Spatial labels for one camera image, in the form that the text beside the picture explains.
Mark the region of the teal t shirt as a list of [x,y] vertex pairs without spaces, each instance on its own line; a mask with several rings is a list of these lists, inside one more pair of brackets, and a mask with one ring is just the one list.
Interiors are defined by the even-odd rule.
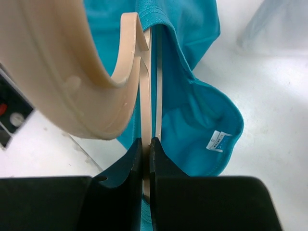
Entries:
[[137,12],[152,29],[152,108],[156,107],[156,55],[162,52],[161,145],[188,176],[219,175],[244,128],[234,103],[200,81],[193,69],[220,35],[214,0],[86,0],[84,7],[99,57],[112,74],[120,18]]

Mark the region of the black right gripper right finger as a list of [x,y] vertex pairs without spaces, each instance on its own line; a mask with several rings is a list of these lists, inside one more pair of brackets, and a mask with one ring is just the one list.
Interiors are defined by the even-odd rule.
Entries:
[[155,231],[280,231],[270,193],[254,177],[190,177],[150,148],[150,207]]

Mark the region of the beige wooden hanger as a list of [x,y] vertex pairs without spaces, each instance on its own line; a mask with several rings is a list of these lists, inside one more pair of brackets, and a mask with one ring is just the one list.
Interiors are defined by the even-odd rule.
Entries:
[[112,140],[140,103],[143,193],[150,201],[152,31],[124,13],[113,73],[105,70],[80,0],[3,0],[0,61],[26,98],[62,130]]

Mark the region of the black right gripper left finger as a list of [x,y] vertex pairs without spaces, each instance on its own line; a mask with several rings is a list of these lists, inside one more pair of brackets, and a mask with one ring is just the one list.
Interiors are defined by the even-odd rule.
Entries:
[[4,178],[3,231],[138,231],[141,228],[142,147],[95,177]]

